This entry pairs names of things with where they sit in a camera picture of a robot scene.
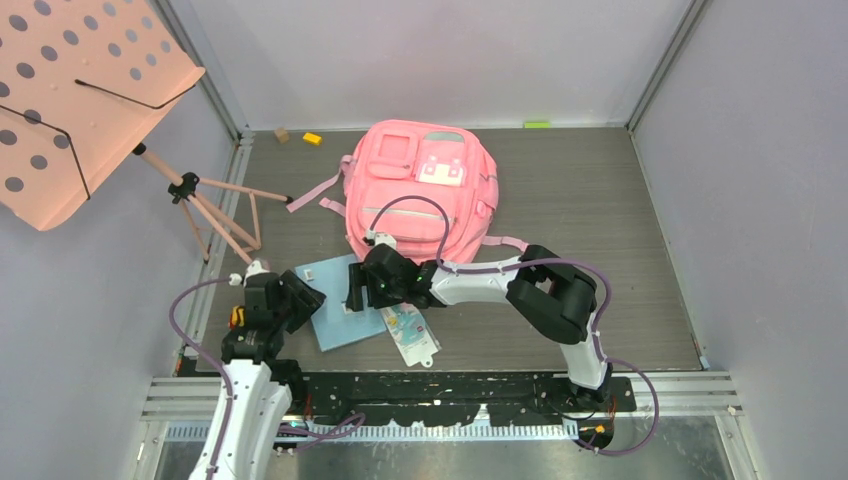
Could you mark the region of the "light blue notebook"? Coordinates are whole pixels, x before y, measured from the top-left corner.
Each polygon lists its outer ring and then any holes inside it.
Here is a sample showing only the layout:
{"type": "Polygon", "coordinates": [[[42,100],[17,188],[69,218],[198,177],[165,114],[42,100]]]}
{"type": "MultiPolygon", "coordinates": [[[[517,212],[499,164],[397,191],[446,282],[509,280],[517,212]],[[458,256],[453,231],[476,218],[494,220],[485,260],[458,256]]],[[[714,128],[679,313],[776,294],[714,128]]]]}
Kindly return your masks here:
{"type": "Polygon", "coordinates": [[[381,314],[367,307],[353,312],[346,307],[349,287],[348,266],[357,262],[354,254],[339,256],[295,268],[295,273],[326,298],[312,316],[311,323],[321,352],[366,340],[386,331],[381,314]]]}

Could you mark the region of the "packaged blue correction tape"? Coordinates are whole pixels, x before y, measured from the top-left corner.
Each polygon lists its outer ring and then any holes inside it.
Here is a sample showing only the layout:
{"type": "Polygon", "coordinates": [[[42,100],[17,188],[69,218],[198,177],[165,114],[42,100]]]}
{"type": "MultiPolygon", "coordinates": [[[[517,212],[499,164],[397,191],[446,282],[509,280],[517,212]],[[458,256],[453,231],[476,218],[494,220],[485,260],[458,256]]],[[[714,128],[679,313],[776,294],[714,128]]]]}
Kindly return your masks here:
{"type": "Polygon", "coordinates": [[[421,312],[411,304],[386,307],[379,312],[405,365],[432,368],[441,346],[421,312]]]}

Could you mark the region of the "pink student backpack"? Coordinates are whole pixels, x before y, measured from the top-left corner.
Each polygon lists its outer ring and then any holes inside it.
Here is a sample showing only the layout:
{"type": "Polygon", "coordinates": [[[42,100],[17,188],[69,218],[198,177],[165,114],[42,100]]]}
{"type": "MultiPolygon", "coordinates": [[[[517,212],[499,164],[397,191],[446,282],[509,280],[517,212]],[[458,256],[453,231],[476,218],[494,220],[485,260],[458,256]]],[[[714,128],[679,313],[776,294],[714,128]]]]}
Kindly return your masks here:
{"type": "Polygon", "coordinates": [[[367,229],[397,240],[397,251],[422,262],[470,263],[480,247],[526,242],[488,233],[499,203],[497,166],[470,131],[408,120],[374,124],[338,172],[288,205],[313,199],[345,219],[346,238],[364,258],[367,229]]]}

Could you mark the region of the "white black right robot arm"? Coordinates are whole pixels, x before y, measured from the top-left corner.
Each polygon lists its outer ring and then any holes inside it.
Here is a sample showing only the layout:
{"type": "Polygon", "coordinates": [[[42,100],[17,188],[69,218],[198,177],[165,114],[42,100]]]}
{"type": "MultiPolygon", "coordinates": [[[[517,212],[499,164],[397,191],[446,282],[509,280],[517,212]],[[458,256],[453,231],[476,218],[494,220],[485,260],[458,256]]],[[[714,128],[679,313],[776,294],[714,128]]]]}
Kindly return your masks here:
{"type": "Polygon", "coordinates": [[[464,303],[508,304],[565,359],[574,403],[596,410],[611,395],[612,365],[598,336],[611,285],[586,265],[541,245],[502,261],[460,264],[440,258],[417,263],[387,244],[348,267],[347,309],[409,304],[419,310],[464,303]]]}

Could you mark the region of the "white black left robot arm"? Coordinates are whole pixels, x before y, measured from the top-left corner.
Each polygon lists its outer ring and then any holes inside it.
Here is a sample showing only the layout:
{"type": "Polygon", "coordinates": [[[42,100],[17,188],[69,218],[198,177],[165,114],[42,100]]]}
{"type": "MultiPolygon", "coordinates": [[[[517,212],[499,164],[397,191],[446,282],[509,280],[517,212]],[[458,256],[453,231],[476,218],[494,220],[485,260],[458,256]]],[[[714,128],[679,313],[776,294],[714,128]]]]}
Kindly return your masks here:
{"type": "Polygon", "coordinates": [[[283,415],[298,412],[307,398],[297,363],[277,356],[285,336],[307,323],[326,295],[261,260],[229,283],[243,288],[244,302],[222,341],[221,387],[191,479],[264,478],[283,415]]]}

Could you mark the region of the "yellow blue toy car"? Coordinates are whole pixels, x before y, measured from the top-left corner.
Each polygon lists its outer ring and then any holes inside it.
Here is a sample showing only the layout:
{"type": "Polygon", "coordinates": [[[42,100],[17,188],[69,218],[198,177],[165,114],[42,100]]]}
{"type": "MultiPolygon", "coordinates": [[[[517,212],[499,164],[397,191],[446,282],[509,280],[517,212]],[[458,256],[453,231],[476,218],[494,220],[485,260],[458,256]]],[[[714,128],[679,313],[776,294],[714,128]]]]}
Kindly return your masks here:
{"type": "Polygon", "coordinates": [[[234,306],[229,317],[229,328],[235,329],[243,327],[245,324],[245,309],[243,306],[234,306]]]}

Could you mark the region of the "small yellow block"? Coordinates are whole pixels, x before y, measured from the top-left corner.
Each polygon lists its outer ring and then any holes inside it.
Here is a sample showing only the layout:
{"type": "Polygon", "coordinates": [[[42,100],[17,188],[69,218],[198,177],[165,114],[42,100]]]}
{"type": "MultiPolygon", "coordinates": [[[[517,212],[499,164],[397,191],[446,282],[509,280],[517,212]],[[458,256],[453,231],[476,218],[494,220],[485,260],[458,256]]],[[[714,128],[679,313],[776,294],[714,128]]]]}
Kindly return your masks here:
{"type": "Polygon", "coordinates": [[[322,136],[311,132],[306,132],[303,135],[302,139],[304,142],[314,146],[320,146],[323,143],[322,136]]]}

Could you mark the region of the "small wooden cube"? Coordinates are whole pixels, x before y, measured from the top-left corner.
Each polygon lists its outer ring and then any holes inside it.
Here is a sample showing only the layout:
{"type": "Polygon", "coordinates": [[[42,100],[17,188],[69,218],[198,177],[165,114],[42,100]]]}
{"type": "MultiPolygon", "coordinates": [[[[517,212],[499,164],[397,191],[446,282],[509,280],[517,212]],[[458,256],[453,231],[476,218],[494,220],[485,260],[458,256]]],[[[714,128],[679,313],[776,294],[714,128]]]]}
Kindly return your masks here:
{"type": "Polygon", "coordinates": [[[274,130],[275,138],[279,144],[286,144],[290,141],[290,132],[285,128],[277,128],[274,130]]]}

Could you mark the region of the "pink perforated music stand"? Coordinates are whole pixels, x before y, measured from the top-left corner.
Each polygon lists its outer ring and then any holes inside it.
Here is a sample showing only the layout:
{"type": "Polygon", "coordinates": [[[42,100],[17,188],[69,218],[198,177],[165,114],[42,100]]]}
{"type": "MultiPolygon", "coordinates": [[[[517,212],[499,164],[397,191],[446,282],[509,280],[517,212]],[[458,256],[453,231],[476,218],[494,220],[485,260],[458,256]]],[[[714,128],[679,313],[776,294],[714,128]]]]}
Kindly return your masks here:
{"type": "Polygon", "coordinates": [[[136,155],[243,260],[261,247],[199,187],[152,153],[147,136],[204,77],[145,1],[1,5],[1,202],[38,231],[67,221],[136,155]]]}

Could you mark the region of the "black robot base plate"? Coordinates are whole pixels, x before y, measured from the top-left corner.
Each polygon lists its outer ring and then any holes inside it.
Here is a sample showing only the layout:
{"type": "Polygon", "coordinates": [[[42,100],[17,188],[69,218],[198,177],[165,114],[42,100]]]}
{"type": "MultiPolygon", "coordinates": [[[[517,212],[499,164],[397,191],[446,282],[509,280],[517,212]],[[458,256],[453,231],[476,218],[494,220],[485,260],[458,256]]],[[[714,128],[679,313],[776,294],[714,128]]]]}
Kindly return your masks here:
{"type": "Polygon", "coordinates": [[[288,412],[321,425],[362,413],[368,426],[466,426],[479,415],[492,425],[553,425],[631,413],[631,381],[611,379],[603,402],[577,394],[551,372],[311,372],[294,378],[288,412]]]}

